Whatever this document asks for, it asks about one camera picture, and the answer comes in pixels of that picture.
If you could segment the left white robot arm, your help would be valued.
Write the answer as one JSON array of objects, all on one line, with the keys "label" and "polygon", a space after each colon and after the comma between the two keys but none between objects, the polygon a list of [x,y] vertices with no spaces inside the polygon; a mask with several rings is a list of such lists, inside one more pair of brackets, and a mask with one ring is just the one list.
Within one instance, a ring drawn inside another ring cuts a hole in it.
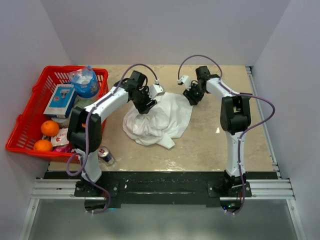
[{"label": "left white robot arm", "polygon": [[75,107],[70,115],[67,139],[79,157],[80,174],[87,182],[86,191],[99,196],[104,184],[98,160],[98,150],[102,142],[102,123],[122,105],[133,102],[140,114],[147,114],[157,104],[156,97],[165,93],[159,80],[146,85],[147,76],[133,71],[129,78],[115,83],[111,90],[96,102],[86,107]]}]

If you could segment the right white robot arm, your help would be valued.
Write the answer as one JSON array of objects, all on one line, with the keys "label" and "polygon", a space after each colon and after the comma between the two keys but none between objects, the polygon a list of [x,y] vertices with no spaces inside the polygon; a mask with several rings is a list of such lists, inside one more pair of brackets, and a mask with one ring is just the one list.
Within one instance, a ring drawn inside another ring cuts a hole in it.
[{"label": "right white robot arm", "polygon": [[242,96],[229,88],[217,74],[211,74],[207,66],[196,70],[196,80],[184,75],[177,83],[183,85],[183,95],[189,104],[197,105],[205,93],[221,100],[220,125],[227,138],[227,165],[224,171],[223,192],[235,196],[245,182],[245,167],[241,162],[244,156],[245,130],[251,125],[250,97]]}]

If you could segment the white printed t-shirt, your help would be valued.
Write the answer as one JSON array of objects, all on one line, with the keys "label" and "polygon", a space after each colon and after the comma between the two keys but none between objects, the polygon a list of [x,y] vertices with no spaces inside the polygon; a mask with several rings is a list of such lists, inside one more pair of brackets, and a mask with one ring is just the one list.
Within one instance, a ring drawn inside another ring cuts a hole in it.
[{"label": "white printed t-shirt", "polygon": [[157,104],[147,114],[140,114],[133,106],[124,116],[122,128],[126,135],[143,146],[175,146],[189,125],[193,106],[179,94],[166,92],[157,97]]}]

